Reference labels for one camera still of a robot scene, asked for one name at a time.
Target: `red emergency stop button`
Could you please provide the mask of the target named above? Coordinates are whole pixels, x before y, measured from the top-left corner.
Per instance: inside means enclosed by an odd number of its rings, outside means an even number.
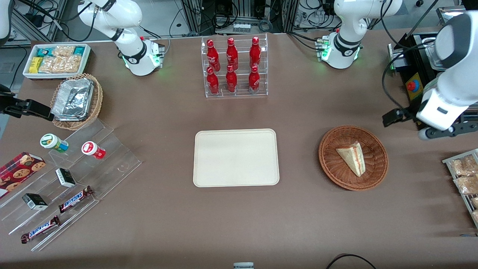
[[[410,82],[407,83],[407,90],[413,91],[415,89],[415,87],[416,87],[415,82],[410,81]]]

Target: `brown table surface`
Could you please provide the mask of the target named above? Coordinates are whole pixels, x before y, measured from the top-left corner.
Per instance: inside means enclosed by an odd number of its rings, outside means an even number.
[[[354,253],[378,268],[477,268],[478,239],[459,237],[476,230],[441,163],[477,148],[477,134],[421,141],[412,122],[382,126],[394,108],[380,82],[385,32],[367,33],[345,70],[317,62],[285,34],[268,39],[270,94],[241,100],[205,98],[200,38],[174,39],[164,68],[146,77],[125,68],[112,42],[91,43],[88,72],[104,90],[100,118],[144,163],[40,252],[0,222],[0,267],[227,269],[253,261],[257,269],[320,269]],[[49,103],[57,85],[25,79],[20,97]],[[399,76],[387,85],[405,104]],[[372,131],[388,151],[388,175],[373,190],[342,189],[319,165],[321,137],[343,124]],[[276,131],[279,183],[197,188],[196,133],[251,128]],[[39,118],[10,118],[0,163],[21,151],[46,155],[38,141],[48,132],[70,134]],[[368,268],[354,258],[340,265]]]

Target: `red bottle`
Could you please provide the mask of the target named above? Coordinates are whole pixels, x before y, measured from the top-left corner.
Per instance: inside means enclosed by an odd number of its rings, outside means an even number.
[[[207,42],[207,61],[209,65],[214,68],[214,71],[219,72],[221,70],[221,65],[219,64],[219,53],[217,53],[216,48],[214,48],[214,42],[209,39]]]
[[[261,62],[261,48],[259,47],[259,38],[256,36],[252,38],[252,46],[250,47],[249,58],[250,68],[252,68],[254,65],[259,66],[259,63]]]
[[[234,38],[228,38],[228,50],[226,51],[228,57],[228,65],[232,65],[234,70],[239,68],[238,49],[234,45]]]
[[[228,91],[230,93],[235,93],[238,87],[238,76],[236,75],[236,72],[234,72],[234,67],[232,65],[228,65],[226,80],[228,82]]]
[[[214,69],[212,67],[207,67],[207,84],[209,86],[209,91],[211,92],[212,95],[218,95],[219,94],[219,79],[217,76],[214,74]]]
[[[257,65],[254,65],[250,69],[250,74],[249,74],[249,92],[251,94],[256,94],[259,91],[259,79],[261,78],[259,76],[259,73],[257,73]]]

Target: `white robotic arm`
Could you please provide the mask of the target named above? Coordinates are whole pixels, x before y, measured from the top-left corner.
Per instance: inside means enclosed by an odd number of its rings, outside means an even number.
[[[402,0],[383,0],[383,16],[394,15]],[[380,18],[382,0],[335,0],[334,11],[342,20],[340,32],[322,38],[321,60],[338,69],[349,67],[357,58],[360,42],[367,32],[364,18]]]
[[[80,14],[84,24],[93,27],[115,42],[123,54],[126,67],[137,76],[145,76],[161,67],[163,48],[150,40],[142,40],[132,27],[139,26],[142,12],[137,3],[131,0],[93,0],[81,1],[78,12],[90,5]]]
[[[10,37],[13,6],[14,3],[11,0],[0,0],[0,47],[2,47]]]
[[[447,70],[424,88],[416,117],[444,131],[478,102],[478,11],[449,20],[438,32],[435,50]]]

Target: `brown wicker basket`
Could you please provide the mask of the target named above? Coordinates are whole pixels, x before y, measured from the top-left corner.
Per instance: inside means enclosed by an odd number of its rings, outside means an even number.
[[[365,159],[365,173],[357,177],[340,157],[336,148],[360,142]],[[335,127],[328,131],[319,146],[319,161],[328,177],[342,188],[365,191],[380,184],[388,171],[385,147],[371,132],[352,125]]]
[[[61,121],[53,120],[53,124],[56,127],[59,127],[62,129],[68,129],[71,131],[76,131],[80,127],[92,124],[96,120],[96,118],[98,118],[99,111],[101,110],[101,102],[103,102],[103,89],[101,88],[101,85],[98,83],[98,80],[96,80],[96,78],[90,74],[76,75],[76,76],[67,78],[67,80],[74,80],[74,79],[81,79],[81,78],[88,78],[95,83],[95,88],[93,90],[93,97],[91,98],[91,106],[90,106],[88,118],[82,122],[61,122]],[[56,91],[53,94],[52,101],[50,102],[50,107],[53,107],[53,104],[55,103],[56,95],[58,94],[59,89],[60,89],[60,85],[56,87]]]

